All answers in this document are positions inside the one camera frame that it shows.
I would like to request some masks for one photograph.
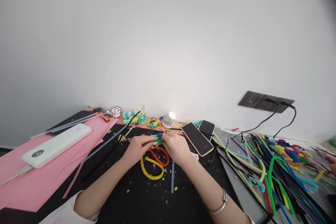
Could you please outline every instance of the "black table mat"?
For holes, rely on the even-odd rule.
[[[85,116],[83,113],[76,114],[78,118]],[[118,132],[124,125],[114,125],[111,132],[106,134],[103,138],[107,141],[113,136],[113,133]],[[152,135],[157,134],[158,131],[134,128],[129,137],[136,135]],[[98,179],[104,172],[106,172],[115,162],[117,162],[127,149],[129,143],[122,142],[110,152],[115,145],[117,137],[110,143],[99,150],[92,158],[86,161],[82,167],[76,182],[74,183],[68,197],[62,199],[63,194],[68,188],[73,179],[76,170],[67,178],[67,180],[58,188],[52,197],[43,205],[43,207],[36,213],[19,211],[14,209],[2,209],[0,211],[0,220],[3,223],[38,223],[45,218],[49,213],[61,206],[66,200],[80,190],[86,189],[96,179]],[[189,148],[196,153],[189,141]],[[160,160],[163,160],[163,153],[159,150],[154,150]],[[145,156],[152,158],[150,152],[146,152]],[[200,163],[205,165],[213,157],[213,152],[204,158],[200,158]],[[153,164],[147,161],[145,167],[148,173],[157,175],[161,170],[159,167],[153,167]],[[207,212],[201,197],[197,193],[195,187],[192,185],[183,170],[175,164],[174,186],[178,190],[171,193],[171,173],[172,162],[166,167],[167,172],[164,173],[164,180],[157,181],[148,180],[142,173],[140,162],[134,165],[119,181],[106,203],[101,209],[97,223],[135,223],[138,221],[146,223],[212,223],[212,219]],[[209,174],[226,189],[227,193],[239,205],[239,201],[233,191],[230,181],[227,178],[225,170],[220,163],[218,154],[210,166],[205,169]]]

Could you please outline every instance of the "smartphone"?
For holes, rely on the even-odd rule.
[[[193,123],[188,123],[182,126],[181,129],[201,157],[204,157],[213,151],[214,146]]]
[[[215,125],[211,122],[202,120],[198,130],[211,142],[211,136],[214,134]]]

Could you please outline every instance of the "power bank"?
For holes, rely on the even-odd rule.
[[[41,168],[91,132],[91,127],[79,123],[26,152],[21,159],[34,168]]]

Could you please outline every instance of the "wall socket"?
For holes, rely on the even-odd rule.
[[[276,111],[277,107],[275,104],[267,102],[266,99],[270,98],[273,101],[276,101],[277,103],[281,102],[287,102],[288,104],[293,104],[295,102],[294,100],[291,99],[286,99],[282,97],[277,97],[277,96],[271,96],[268,94],[262,94],[262,93],[257,93],[253,91],[247,91],[244,97],[240,100],[238,103],[239,106],[244,106],[244,107],[250,107],[250,108],[255,108],[255,109],[260,109],[260,110],[266,110],[266,111],[271,111],[274,112]],[[277,113],[282,113],[284,112],[288,106],[284,105],[279,105],[280,108],[278,109]]]

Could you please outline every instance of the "phone case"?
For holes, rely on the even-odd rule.
[[[198,127],[198,130],[200,130],[199,128],[201,127],[201,125],[202,125],[202,122],[203,122],[204,120],[202,120],[201,121],[201,123],[199,124],[199,127]],[[212,131],[212,133],[211,133],[211,135],[213,135],[214,134],[214,132],[215,132],[215,125],[214,125],[214,127],[213,127],[214,129],[213,129],[213,131]]]
[[[212,145],[212,143],[210,143],[210,141],[201,133],[202,137],[204,137],[205,140],[207,140],[209,142],[209,144],[212,146],[212,149],[209,150],[207,153],[201,155],[200,152],[196,149],[195,145],[192,143],[192,141],[189,139],[188,135],[184,132],[183,130],[184,125],[181,127],[181,130],[183,131],[184,135],[188,138],[189,142],[191,143],[191,145],[194,147],[194,149],[197,151],[198,155],[201,157],[204,157],[206,155],[208,155],[210,152],[212,152],[214,150],[214,146]]]

